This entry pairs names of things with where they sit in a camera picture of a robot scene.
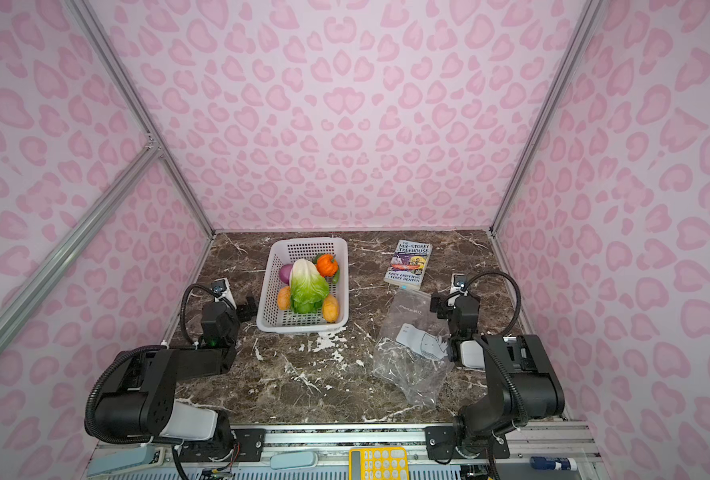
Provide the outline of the orange toy pumpkin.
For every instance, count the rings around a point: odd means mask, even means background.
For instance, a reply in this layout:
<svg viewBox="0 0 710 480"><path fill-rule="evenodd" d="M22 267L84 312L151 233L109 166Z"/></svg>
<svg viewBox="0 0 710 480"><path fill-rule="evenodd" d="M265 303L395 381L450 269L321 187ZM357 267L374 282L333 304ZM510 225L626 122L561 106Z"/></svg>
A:
<svg viewBox="0 0 710 480"><path fill-rule="evenodd" d="M321 254L315 260L318 273L325 278L333 278L339 271L339 263L333 254Z"/></svg>

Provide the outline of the blue white marker pen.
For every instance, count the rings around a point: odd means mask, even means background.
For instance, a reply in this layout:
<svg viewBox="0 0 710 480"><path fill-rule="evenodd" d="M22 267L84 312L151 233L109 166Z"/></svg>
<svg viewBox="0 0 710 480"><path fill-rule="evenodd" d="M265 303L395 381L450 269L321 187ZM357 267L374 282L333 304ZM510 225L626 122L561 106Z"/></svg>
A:
<svg viewBox="0 0 710 480"><path fill-rule="evenodd" d="M545 457L532 456L529 464L538 471L577 471L578 463L573 458L568 457Z"/></svg>

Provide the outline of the yellow calculator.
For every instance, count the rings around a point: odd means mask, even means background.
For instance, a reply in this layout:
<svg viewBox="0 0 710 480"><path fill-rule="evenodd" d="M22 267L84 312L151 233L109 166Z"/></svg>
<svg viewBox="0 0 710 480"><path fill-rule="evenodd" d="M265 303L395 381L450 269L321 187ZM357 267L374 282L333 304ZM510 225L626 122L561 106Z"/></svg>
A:
<svg viewBox="0 0 710 480"><path fill-rule="evenodd" d="M408 453L399 446L357 447L349 451L352 480L408 480Z"/></svg>

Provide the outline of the clear zip top bag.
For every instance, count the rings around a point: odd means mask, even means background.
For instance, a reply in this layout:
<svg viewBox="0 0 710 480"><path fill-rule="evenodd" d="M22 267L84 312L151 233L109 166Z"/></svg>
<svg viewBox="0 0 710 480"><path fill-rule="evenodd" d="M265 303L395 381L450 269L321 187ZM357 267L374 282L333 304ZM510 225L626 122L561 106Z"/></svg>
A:
<svg viewBox="0 0 710 480"><path fill-rule="evenodd" d="M449 327L430 311L431 296L401 288L391 302L373 353L373 375L397 387L411 406L437 406L453 369Z"/></svg>

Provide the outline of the purple toy onion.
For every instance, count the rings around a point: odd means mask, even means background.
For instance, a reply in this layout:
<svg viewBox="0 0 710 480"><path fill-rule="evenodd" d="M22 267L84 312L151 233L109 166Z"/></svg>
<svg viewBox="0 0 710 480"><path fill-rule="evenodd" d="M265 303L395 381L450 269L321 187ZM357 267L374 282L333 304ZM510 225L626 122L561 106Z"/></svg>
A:
<svg viewBox="0 0 710 480"><path fill-rule="evenodd" d="M284 264L280 267L280 269L278 271L278 278L283 284L286 284L286 285L290 284L292 270L293 270L292 264Z"/></svg>

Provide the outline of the white perforated plastic basket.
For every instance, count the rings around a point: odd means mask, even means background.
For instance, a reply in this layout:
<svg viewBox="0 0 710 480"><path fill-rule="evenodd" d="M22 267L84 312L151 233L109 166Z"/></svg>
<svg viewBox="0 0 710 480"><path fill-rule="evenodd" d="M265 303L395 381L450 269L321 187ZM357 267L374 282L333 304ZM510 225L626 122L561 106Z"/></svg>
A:
<svg viewBox="0 0 710 480"><path fill-rule="evenodd" d="M280 240L270 249L258 328L266 333L324 333L349 319L348 245L342 238Z"/></svg>

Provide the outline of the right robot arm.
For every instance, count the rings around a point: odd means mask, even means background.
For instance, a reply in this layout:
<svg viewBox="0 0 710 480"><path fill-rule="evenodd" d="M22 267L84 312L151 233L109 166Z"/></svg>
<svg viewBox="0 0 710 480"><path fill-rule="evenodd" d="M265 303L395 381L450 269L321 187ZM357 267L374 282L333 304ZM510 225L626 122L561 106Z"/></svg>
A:
<svg viewBox="0 0 710 480"><path fill-rule="evenodd" d="M424 429L430 460L507 459L507 434L563 414L564 391L538 336L479 333L479 301L459 291L433 294L429 310L448 322L452 361L462 363L465 345L480 351L487 385L486 394L461 407L451 426Z"/></svg>

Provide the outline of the green white toy cabbage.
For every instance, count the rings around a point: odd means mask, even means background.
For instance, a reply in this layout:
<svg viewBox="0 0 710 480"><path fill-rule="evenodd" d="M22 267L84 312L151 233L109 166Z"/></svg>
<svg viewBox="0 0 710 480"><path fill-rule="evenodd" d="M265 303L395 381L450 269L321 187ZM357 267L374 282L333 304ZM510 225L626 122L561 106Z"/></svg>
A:
<svg viewBox="0 0 710 480"><path fill-rule="evenodd" d="M292 310L296 314L313 314L321 309L323 300L329 295L328 281L321 276L316 266L309 260L294 262L290 287Z"/></svg>

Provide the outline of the yellow toy potato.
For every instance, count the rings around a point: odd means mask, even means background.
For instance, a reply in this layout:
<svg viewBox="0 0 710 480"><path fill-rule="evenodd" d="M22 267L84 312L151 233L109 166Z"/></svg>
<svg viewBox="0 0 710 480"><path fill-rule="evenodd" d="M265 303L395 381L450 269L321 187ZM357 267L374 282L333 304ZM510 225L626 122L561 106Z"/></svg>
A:
<svg viewBox="0 0 710 480"><path fill-rule="evenodd" d="M290 286L281 288L276 298L277 308L280 311L288 311L292 306L292 292Z"/></svg>
<svg viewBox="0 0 710 480"><path fill-rule="evenodd" d="M327 323L336 323L339 319L340 306L338 300L329 294L322 303L321 316Z"/></svg>

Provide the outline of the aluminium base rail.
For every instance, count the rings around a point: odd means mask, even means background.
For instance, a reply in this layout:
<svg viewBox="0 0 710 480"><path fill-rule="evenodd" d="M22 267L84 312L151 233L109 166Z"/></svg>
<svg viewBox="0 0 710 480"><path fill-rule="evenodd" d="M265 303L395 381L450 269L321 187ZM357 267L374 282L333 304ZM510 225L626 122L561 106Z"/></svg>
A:
<svg viewBox="0 0 710 480"><path fill-rule="evenodd" d="M237 425L239 448L221 460L174 462L169 449L157 467L94 479L350 479L349 451L357 447L399 446L408 453L409 479L484 479L487 459L455 459L440 464L427 456L424 429L451 426L448 423L414 424L279 424ZM503 479L606 479L608 473L589 428L577 421L536 422L506 436L507 459L496 459ZM122 449L102 444L92 459ZM278 453L315 451L313 468L273 470L270 459ZM532 456L568 457L578 463L577 471L534 470Z"/></svg>

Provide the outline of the aluminium frame strut left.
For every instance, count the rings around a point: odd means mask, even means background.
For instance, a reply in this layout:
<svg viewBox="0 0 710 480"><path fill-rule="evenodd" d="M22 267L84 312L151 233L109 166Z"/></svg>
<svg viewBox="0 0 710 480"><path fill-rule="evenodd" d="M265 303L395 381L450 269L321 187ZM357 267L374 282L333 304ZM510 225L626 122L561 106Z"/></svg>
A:
<svg viewBox="0 0 710 480"><path fill-rule="evenodd" d="M54 290L67 271L102 230L127 196L159 159L159 143L152 140L134 162L106 190L76 226L41 262L28 280L0 309L0 356L22 330L33 312Z"/></svg>

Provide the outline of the light blue oval case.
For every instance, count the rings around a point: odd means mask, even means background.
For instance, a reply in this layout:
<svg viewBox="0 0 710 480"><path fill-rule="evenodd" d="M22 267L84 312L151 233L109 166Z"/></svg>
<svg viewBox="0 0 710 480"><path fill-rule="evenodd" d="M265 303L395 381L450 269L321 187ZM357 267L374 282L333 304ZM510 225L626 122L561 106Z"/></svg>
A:
<svg viewBox="0 0 710 480"><path fill-rule="evenodd" d="M271 457L270 468L273 470L295 470L313 468L318 463L315 451L295 451L278 453Z"/></svg>

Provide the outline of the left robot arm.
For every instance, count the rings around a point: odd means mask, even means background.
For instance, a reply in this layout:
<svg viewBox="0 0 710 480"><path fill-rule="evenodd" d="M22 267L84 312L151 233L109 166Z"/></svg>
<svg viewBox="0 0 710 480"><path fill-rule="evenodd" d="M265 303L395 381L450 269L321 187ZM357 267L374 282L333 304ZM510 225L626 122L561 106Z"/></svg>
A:
<svg viewBox="0 0 710 480"><path fill-rule="evenodd" d="M228 373L237 356L239 330L258 313L249 297L202 308L198 345L148 345L119 353L100 375L85 407L86 432L107 444L175 446L183 462L221 460L236 453L228 415L176 400L179 383Z"/></svg>

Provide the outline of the Treehouse paperback book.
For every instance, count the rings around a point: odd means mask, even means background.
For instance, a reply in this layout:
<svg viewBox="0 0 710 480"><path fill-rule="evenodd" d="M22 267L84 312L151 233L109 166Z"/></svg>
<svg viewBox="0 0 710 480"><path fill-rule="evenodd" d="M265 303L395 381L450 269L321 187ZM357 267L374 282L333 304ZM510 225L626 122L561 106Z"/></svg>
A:
<svg viewBox="0 0 710 480"><path fill-rule="evenodd" d="M384 281L406 289L421 288L433 247L429 243L400 240L391 257Z"/></svg>

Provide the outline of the grey remote left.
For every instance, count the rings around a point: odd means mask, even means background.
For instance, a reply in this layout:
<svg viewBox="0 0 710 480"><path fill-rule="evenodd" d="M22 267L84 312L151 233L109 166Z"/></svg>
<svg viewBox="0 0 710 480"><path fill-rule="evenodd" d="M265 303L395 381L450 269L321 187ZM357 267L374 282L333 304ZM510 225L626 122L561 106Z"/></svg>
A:
<svg viewBox="0 0 710 480"><path fill-rule="evenodd" d="M157 467L163 463L165 456L164 448L153 445L122 449L116 453L92 459L88 464L86 478L104 478Z"/></svg>

